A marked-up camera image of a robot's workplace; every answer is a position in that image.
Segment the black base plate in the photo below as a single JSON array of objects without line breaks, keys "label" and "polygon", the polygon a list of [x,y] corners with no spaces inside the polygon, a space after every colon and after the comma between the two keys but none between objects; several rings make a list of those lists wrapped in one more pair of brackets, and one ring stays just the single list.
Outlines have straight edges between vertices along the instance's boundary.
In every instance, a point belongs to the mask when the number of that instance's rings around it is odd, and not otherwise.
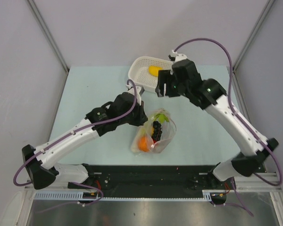
[{"label": "black base plate", "polygon": [[81,186],[69,182],[67,187],[95,186],[106,198],[200,198],[203,190],[227,194],[232,188],[230,180],[218,182],[208,174],[212,165],[84,167],[88,178]]}]

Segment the yellow fake lemon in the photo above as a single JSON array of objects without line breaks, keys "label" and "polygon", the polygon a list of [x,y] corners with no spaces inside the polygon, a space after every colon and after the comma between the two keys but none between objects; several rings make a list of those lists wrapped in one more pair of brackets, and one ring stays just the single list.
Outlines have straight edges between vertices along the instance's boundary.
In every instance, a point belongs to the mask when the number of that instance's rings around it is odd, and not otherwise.
[{"label": "yellow fake lemon", "polygon": [[159,71],[163,70],[161,67],[158,66],[149,66],[148,67],[148,72],[151,76],[153,77],[158,77]]}]

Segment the clear zip top bag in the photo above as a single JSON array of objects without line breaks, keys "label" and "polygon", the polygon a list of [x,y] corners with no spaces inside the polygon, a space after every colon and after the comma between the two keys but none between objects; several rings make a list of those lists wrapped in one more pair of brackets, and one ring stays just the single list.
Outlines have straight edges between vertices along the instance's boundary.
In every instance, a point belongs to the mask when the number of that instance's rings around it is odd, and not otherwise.
[{"label": "clear zip top bag", "polygon": [[171,114],[164,108],[153,111],[144,125],[139,126],[131,151],[135,154],[159,154],[169,145],[177,128]]}]

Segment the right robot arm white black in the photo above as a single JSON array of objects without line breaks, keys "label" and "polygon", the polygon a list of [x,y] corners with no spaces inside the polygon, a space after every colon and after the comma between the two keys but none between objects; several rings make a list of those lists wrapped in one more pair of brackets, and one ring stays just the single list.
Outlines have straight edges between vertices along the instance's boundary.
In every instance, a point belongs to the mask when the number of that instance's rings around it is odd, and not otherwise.
[{"label": "right robot arm white black", "polygon": [[158,72],[158,97],[183,96],[217,120],[234,139],[240,152],[218,163],[210,172],[208,184],[219,189],[229,178],[249,177],[278,147],[275,138],[255,131],[245,117],[235,110],[226,90],[214,79],[203,80],[195,63],[189,59],[175,62],[170,70]]}]

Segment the white perforated plastic basket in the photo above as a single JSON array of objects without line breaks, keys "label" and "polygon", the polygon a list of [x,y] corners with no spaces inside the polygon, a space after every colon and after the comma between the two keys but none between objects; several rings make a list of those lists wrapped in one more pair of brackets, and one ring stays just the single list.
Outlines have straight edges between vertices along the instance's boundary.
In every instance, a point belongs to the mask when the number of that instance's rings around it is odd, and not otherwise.
[{"label": "white perforated plastic basket", "polygon": [[172,62],[150,56],[141,56],[132,63],[128,78],[133,80],[136,85],[143,86],[145,91],[155,93],[158,78],[150,74],[149,68],[151,66],[162,70],[170,70]]}]

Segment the fake black grape bunch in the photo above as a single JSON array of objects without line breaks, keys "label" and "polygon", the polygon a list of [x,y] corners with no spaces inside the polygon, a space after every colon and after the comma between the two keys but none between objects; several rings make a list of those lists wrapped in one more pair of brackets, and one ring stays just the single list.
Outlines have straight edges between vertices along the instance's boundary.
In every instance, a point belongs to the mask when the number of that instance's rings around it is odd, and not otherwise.
[{"label": "fake black grape bunch", "polygon": [[154,121],[152,124],[152,133],[151,133],[151,138],[154,143],[158,142],[161,140],[162,136],[162,125],[158,121]]}]

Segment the orange fake orange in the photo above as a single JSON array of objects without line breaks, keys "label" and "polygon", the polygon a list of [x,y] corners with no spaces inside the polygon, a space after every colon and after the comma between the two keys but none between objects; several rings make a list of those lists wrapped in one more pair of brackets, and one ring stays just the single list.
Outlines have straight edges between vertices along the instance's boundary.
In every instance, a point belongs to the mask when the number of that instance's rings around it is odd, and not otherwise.
[{"label": "orange fake orange", "polygon": [[148,136],[141,137],[137,143],[138,149],[143,152],[149,152],[152,145],[153,140],[151,137]]}]

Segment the fake green lettuce leaf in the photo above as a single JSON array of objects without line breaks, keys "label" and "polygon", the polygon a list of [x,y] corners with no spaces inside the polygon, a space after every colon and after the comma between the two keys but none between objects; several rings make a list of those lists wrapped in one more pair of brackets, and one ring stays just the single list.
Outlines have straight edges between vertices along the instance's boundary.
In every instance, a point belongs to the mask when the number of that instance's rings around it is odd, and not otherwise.
[{"label": "fake green lettuce leaf", "polygon": [[169,118],[164,113],[157,113],[150,118],[153,121],[158,121],[159,123],[163,124],[165,122],[169,122]]}]

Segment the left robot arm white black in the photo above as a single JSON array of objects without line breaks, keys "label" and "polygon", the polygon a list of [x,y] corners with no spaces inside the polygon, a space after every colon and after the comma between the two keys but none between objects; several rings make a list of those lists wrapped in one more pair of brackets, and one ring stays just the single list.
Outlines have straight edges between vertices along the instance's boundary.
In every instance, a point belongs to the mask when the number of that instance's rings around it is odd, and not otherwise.
[{"label": "left robot arm white black", "polygon": [[37,147],[26,145],[22,149],[22,155],[34,189],[44,189],[55,182],[79,183],[84,188],[92,187],[95,177],[88,164],[60,164],[59,160],[81,145],[98,139],[121,125],[138,127],[147,119],[141,95],[135,95],[133,90],[129,90],[118,95],[113,102],[93,109],[60,137]]}]

